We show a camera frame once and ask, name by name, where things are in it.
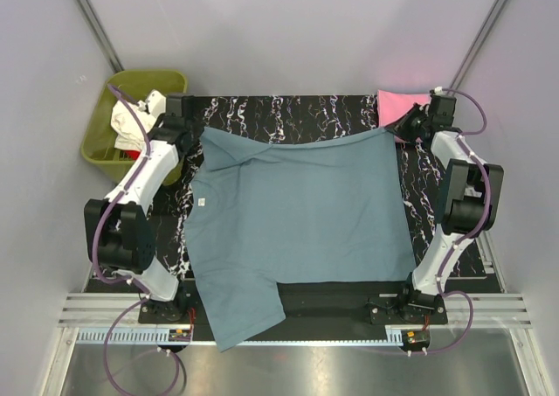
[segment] white robotic arm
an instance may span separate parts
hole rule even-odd
[[[458,135],[459,133],[457,132],[441,131],[433,137],[431,151],[433,155],[438,157],[443,166],[445,166],[445,169],[449,167],[451,159],[459,159],[463,162],[474,164],[472,159],[469,157],[469,153],[467,154],[462,148],[460,148],[460,146],[458,146]],[[462,240],[457,247],[454,248],[454,252],[452,253],[449,261],[446,263],[439,279],[438,271],[445,259],[448,249],[463,235],[464,234],[460,233],[445,234],[443,227],[440,224],[437,224],[433,240],[427,249],[425,257],[419,266],[413,271],[412,280],[414,289],[420,290],[423,294],[437,295],[438,281],[440,281],[441,288],[445,289],[446,281],[454,269],[456,262],[466,248],[472,244],[473,239]]]
[[[155,236],[146,216],[163,180],[197,141],[199,131],[191,97],[168,95],[165,113],[148,134],[149,154],[144,148],[122,181],[104,199],[90,199],[84,208],[89,259],[93,261],[96,249],[100,266],[138,281],[149,290],[153,304],[162,304],[169,319],[183,315],[185,296],[177,294],[179,281],[156,257]],[[109,205],[113,208],[94,247],[95,230]]]
[[[431,92],[429,105],[414,105],[402,119],[386,127],[407,142],[420,138],[445,166],[433,240],[397,297],[396,311],[406,321],[441,309],[441,295],[460,255],[495,221],[503,169],[475,155],[452,126],[455,103],[454,97]]]

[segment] gray t-shirt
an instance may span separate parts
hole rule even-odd
[[[399,281],[415,268],[384,129],[269,144],[207,128],[185,235],[223,351],[285,319],[277,283]]]

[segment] white cloth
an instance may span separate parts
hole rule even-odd
[[[138,105],[128,104],[138,116],[146,132],[149,132],[153,128],[157,116],[165,110],[165,96],[154,90],[149,94],[146,103],[139,101]],[[135,151],[143,149],[145,142],[140,127],[138,127],[138,123],[121,101],[117,101],[113,107],[111,127],[118,134],[114,142],[116,149],[131,149]]]

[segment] t-shirt sleeve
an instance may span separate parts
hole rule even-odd
[[[197,272],[197,287],[220,351],[286,318],[276,281],[250,268]]]

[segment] plastic basket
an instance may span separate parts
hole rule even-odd
[[[114,84],[134,99],[145,100],[153,90],[162,94],[186,93],[186,77],[173,70],[127,70],[115,74],[107,84]],[[117,184],[134,164],[134,160],[114,147],[116,132],[111,128],[111,114],[116,98],[107,88],[101,91],[93,111],[86,135],[81,143],[81,155],[91,164],[101,169]],[[183,160],[167,175],[164,185],[176,182],[181,176]]]

